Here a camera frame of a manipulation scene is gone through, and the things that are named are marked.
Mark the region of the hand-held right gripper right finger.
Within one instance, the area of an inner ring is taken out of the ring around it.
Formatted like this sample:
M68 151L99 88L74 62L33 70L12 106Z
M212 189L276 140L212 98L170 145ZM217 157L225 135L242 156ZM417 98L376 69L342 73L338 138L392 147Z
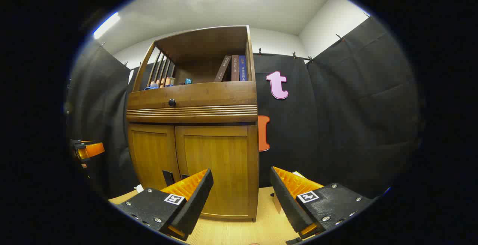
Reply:
M334 230L374 203L374 199L340 183L321 185L278 167L270 168L270 182L288 222L301 239Z

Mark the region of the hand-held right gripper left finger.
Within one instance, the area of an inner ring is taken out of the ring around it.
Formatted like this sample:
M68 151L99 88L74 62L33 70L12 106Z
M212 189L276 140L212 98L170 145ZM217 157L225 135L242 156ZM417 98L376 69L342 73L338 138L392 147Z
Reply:
M213 184L212 171L207 168L163 189L145 188L115 206L154 231L186 241Z

